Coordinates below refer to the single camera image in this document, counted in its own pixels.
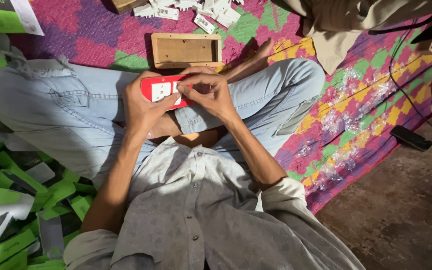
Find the concrete floor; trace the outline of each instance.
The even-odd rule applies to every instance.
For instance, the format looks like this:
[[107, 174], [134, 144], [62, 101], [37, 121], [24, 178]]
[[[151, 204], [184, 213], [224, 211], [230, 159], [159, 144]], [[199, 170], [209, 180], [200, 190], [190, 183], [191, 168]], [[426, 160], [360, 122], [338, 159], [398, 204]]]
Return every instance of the concrete floor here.
[[316, 217], [369, 270], [432, 270], [432, 147], [399, 147]]

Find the colorful mat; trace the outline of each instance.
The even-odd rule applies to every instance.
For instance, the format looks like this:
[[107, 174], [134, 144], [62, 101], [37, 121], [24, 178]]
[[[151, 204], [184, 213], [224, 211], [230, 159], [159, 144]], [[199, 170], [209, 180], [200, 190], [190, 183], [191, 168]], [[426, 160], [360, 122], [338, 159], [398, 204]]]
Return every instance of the colorful mat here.
[[[31, 5], [46, 36], [10, 37], [29, 59], [65, 55], [74, 64], [140, 72], [152, 66], [151, 33], [203, 33], [192, 22], [193, 11], [180, 12], [179, 20], [171, 21], [115, 15], [100, 0], [33, 0]], [[282, 1], [232, 5], [241, 14], [233, 29], [213, 23], [214, 33], [223, 40], [224, 65], [218, 71], [250, 58], [268, 37], [276, 41], [270, 64], [294, 57], [316, 61], [312, 41], [299, 32], [301, 17]], [[414, 129], [421, 124], [388, 76], [400, 34], [361, 34], [339, 69], [326, 76], [321, 99], [275, 157], [289, 176], [307, 187], [312, 212], [393, 150], [396, 141], [389, 135], [393, 126]], [[414, 51], [414, 45], [405, 43], [396, 56], [393, 70], [400, 84], [432, 64], [432, 57]], [[429, 68], [406, 87], [425, 115], [431, 113], [431, 80]]]

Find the grey shirt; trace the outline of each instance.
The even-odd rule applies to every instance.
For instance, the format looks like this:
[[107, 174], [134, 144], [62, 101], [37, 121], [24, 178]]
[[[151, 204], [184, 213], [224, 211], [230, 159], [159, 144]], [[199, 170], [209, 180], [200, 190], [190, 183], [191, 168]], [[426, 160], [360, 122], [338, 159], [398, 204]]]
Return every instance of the grey shirt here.
[[134, 175], [119, 235], [82, 233], [68, 244], [68, 270], [364, 269], [306, 208], [291, 178], [261, 193], [216, 151], [172, 138]]

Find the light blue jeans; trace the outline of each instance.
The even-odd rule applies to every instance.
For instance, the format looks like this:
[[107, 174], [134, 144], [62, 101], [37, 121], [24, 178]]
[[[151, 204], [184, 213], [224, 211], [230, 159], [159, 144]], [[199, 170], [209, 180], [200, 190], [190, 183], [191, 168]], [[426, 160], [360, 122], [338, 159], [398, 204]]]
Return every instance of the light blue jeans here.
[[[124, 120], [120, 92], [137, 75], [58, 60], [15, 60], [0, 69], [0, 121], [99, 188], [124, 136], [115, 124]], [[244, 123], [274, 156], [309, 112], [324, 81], [318, 64], [293, 58], [231, 83], [229, 89]], [[200, 105], [175, 114], [184, 134], [221, 125]], [[144, 143], [134, 173], [156, 147]], [[213, 150], [244, 162], [230, 134]]]

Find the knee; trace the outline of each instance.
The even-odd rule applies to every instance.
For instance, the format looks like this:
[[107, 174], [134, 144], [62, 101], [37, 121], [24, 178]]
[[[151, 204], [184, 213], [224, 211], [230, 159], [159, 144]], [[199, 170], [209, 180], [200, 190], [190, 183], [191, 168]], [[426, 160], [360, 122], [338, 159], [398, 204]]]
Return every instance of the knee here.
[[291, 85], [302, 85], [302, 89], [309, 97], [321, 94], [326, 80], [323, 68], [313, 60], [306, 58], [290, 58], [285, 60], [288, 83]]
[[24, 121], [27, 112], [31, 111], [30, 103], [44, 94], [43, 88], [47, 90], [49, 87], [22, 76], [13, 68], [0, 69], [0, 120], [3, 123], [5, 120]]

